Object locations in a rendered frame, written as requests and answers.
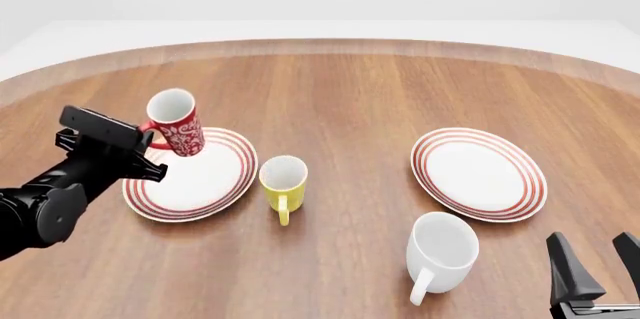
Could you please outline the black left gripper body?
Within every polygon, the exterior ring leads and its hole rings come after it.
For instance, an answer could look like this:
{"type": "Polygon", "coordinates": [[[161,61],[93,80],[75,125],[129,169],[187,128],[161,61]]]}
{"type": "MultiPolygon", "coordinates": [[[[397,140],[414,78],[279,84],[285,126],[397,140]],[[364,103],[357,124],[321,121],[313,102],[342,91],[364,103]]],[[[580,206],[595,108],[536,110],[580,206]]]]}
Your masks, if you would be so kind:
{"type": "Polygon", "coordinates": [[[56,133],[55,145],[66,150],[66,159],[53,168],[56,175],[64,175],[73,183],[107,179],[137,179],[160,182],[166,176],[168,166],[154,164],[145,157],[146,151],[132,147],[122,148],[111,141],[103,141],[82,135],[72,129],[56,133]]]}

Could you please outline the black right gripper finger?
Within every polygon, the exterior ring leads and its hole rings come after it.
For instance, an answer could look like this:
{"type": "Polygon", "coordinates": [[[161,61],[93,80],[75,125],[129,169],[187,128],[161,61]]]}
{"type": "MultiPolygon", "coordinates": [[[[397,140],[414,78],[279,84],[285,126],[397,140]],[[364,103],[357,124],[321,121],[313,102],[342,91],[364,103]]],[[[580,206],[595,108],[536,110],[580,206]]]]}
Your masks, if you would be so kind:
{"type": "Polygon", "coordinates": [[[640,240],[629,232],[623,232],[612,243],[633,284],[640,286],[640,240]]]}
{"type": "Polygon", "coordinates": [[[551,267],[551,303],[593,301],[606,294],[577,258],[564,234],[554,232],[547,237],[546,246],[551,267]]]}

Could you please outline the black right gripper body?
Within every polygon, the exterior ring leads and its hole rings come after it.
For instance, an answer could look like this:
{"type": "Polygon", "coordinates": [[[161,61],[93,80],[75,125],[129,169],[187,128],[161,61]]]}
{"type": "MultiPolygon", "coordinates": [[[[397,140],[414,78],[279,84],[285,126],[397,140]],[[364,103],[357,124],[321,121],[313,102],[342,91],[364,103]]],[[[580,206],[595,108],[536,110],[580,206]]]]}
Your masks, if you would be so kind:
{"type": "Polygon", "coordinates": [[[553,319],[640,319],[640,304],[598,305],[580,297],[550,300],[553,319]]]}

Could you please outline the red patterned mug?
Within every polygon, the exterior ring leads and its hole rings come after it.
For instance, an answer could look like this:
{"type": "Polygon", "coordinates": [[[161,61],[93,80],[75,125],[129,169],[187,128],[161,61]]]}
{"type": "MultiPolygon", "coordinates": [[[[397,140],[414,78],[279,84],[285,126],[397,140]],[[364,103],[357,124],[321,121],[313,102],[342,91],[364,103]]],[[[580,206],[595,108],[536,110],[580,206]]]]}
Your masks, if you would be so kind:
{"type": "Polygon", "coordinates": [[[155,130],[165,139],[164,143],[152,142],[151,148],[172,150],[182,157],[195,156],[204,149],[206,141],[196,102],[187,90],[171,88],[155,94],[147,104],[146,113],[149,120],[139,126],[140,131],[155,130]]]}

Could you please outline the white plate with red rings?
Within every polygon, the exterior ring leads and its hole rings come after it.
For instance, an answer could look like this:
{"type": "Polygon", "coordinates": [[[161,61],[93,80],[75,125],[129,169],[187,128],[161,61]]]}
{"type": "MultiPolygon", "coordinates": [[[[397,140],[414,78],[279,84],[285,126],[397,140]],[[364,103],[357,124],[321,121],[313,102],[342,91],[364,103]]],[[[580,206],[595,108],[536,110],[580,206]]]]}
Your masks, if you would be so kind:
{"type": "Polygon", "coordinates": [[[537,163],[510,141],[478,129],[442,128],[422,135],[410,165],[425,192],[471,219],[519,222],[547,201],[547,181],[537,163]]]}
{"type": "Polygon", "coordinates": [[[166,176],[159,183],[124,180],[122,193],[131,210],[157,222],[191,222],[224,210],[249,189],[258,170],[251,142],[228,129],[203,132],[206,145],[196,156],[147,151],[146,159],[168,165],[166,176]]]}

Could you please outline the white mug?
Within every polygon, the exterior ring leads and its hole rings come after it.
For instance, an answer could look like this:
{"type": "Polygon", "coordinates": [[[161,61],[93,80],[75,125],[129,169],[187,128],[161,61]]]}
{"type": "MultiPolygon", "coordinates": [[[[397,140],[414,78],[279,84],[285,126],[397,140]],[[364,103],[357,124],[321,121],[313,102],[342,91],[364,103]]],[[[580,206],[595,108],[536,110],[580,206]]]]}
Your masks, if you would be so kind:
{"type": "Polygon", "coordinates": [[[413,281],[409,296],[414,306],[426,294],[442,294],[460,285],[479,255],[473,229],[457,216],[425,213],[414,222],[406,249],[406,267],[413,281]]]}

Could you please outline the yellow mug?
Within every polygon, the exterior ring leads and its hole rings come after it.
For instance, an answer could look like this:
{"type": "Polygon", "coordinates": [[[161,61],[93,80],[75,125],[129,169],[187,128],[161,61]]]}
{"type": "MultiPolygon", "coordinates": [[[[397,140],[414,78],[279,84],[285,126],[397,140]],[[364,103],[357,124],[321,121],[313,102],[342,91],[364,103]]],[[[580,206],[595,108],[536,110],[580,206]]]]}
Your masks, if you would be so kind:
{"type": "Polygon", "coordinates": [[[260,168],[260,183],[281,226],[289,225],[290,214],[302,206],[308,174],[305,162],[289,155],[268,159],[260,168]]]}

